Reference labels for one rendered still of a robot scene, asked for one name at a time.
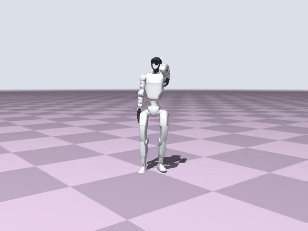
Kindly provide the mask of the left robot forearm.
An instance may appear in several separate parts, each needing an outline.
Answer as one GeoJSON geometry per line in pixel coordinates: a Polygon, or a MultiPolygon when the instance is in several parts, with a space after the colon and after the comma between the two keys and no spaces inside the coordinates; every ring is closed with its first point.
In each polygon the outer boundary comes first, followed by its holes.
{"type": "Polygon", "coordinates": [[[170,69],[169,69],[169,65],[168,64],[163,64],[165,65],[165,71],[168,70],[168,73],[170,72],[170,69]]]}

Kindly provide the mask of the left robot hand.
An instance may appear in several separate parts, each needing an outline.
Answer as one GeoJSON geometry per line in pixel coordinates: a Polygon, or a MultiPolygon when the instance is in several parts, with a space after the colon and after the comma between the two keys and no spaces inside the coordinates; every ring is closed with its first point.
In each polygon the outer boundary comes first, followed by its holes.
{"type": "MultiPolygon", "coordinates": [[[[168,70],[167,70],[168,71],[168,70]]],[[[170,73],[169,73],[170,74],[170,73]]],[[[166,83],[165,85],[164,85],[164,87],[166,87],[168,84],[169,84],[169,79],[168,78],[166,78],[166,80],[165,80],[165,82],[164,83],[166,83]]]]}

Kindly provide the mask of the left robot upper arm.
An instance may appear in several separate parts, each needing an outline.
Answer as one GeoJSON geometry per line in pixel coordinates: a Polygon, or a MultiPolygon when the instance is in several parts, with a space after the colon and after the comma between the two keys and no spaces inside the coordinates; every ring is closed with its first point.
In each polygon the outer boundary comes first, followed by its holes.
{"type": "Polygon", "coordinates": [[[160,66],[159,71],[162,72],[164,81],[166,80],[166,78],[168,78],[169,81],[170,81],[170,75],[169,75],[168,71],[165,71],[165,65],[160,66]]]}

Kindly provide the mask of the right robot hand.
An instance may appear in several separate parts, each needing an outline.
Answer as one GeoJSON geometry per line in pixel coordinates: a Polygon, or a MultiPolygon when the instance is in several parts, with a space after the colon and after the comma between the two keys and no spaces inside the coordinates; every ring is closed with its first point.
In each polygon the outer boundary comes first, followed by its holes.
{"type": "Polygon", "coordinates": [[[139,119],[140,119],[140,113],[141,113],[141,109],[138,108],[138,111],[137,111],[137,119],[138,119],[138,123],[139,123],[139,119]]]}

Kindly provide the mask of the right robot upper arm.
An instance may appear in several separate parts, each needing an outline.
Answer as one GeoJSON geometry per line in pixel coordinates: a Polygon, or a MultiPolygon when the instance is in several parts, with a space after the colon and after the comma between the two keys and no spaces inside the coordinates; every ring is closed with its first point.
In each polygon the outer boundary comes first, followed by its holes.
{"type": "Polygon", "coordinates": [[[138,92],[138,96],[145,96],[145,85],[146,85],[146,75],[140,76],[140,91],[138,92]]]}

